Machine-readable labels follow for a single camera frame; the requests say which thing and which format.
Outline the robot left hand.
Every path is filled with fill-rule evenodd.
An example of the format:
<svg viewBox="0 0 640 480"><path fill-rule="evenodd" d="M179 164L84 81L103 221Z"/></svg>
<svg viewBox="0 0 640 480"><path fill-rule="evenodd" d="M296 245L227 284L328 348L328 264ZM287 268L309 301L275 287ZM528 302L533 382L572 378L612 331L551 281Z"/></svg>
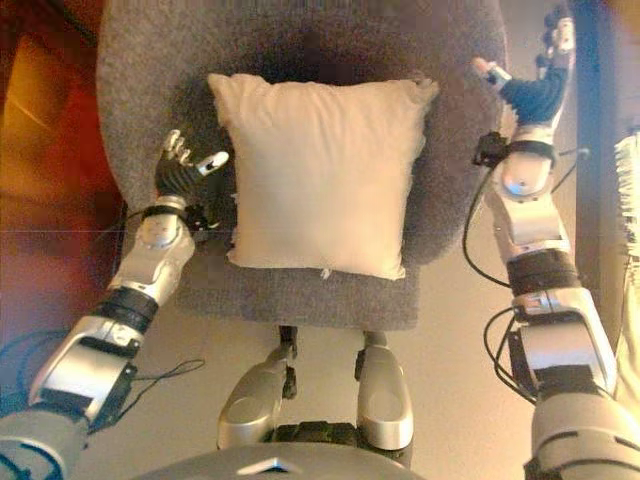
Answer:
<svg viewBox="0 0 640 480"><path fill-rule="evenodd" d="M170 130L162 144L155 169L156 191L159 196L187 199L195 194L196 187L204 178L220 170L229 160L230 154L226 151L196 157L181 131Z"/></svg>

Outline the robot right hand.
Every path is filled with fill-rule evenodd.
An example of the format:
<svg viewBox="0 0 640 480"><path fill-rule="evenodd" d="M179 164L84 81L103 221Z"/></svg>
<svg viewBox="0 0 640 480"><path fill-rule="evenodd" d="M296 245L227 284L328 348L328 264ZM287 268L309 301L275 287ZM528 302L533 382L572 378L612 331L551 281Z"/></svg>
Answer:
<svg viewBox="0 0 640 480"><path fill-rule="evenodd" d="M555 6L544 25L544 51L535 59L534 80L516 78L496 62L481 57L471 61L476 74L515 112L520 127L557 126L575 66L575 23L568 7Z"/></svg>

